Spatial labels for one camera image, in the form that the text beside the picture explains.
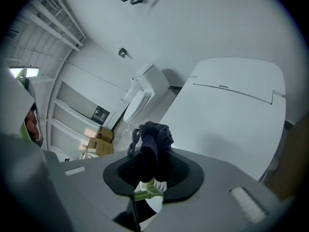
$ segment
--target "toilet tank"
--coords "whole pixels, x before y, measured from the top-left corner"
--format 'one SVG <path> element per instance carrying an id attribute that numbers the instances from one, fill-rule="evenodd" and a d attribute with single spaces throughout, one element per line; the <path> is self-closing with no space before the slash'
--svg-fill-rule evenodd
<path id="1" fill-rule="evenodd" d="M 146 92 L 161 94 L 169 88 L 166 77 L 155 65 L 144 65 L 135 77 Z"/>

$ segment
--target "toilet seat lid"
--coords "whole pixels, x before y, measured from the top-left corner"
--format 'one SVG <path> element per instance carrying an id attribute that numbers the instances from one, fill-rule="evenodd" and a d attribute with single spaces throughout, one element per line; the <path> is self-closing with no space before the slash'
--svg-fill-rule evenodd
<path id="1" fill-rule="evenodd" d="M 133 119 L 145 106 L 149 97 L 149 93 L 139 90 L 126 109 L 124 121 Z"/>

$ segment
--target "toilet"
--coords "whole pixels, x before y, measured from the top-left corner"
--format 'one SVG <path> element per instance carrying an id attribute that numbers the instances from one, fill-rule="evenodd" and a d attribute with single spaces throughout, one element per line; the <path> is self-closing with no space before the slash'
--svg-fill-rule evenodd
<path id="1" fill-rule="evenodd" d="M 147 118 L 156 104 L 167 92 L 169 82 L 164 74 L 153 64 L 145 64 L 131 79 L 131 88 L 125 101 L 130 102 L 124 114 L 124 121 L 139 124 Z"/>
<path id="2" fill-rule="evenodd" d="M 259 180 L 285 121 L 281 69 L 249 58 L 201 61 L 161 120 L 172 147 L 227 161 Z"/>

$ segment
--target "cardboard box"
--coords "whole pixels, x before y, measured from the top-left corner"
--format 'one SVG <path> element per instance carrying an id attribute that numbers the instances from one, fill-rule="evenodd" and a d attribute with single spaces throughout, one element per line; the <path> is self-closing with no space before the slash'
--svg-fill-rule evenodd
<path id="1" fill-rule="evenodd" d="M 112 144 L 99 139 L 99 138 L 90 138 L 87 153 L 94 153 L 98 156 L 106 156 L 114 152 L 114 147 Z"/>
<path id="2" fill-rule="evenodd" d="M 113 139 L 113 131 L 100 126 L 95 138 L 99 138 L 110 143 Z"/>

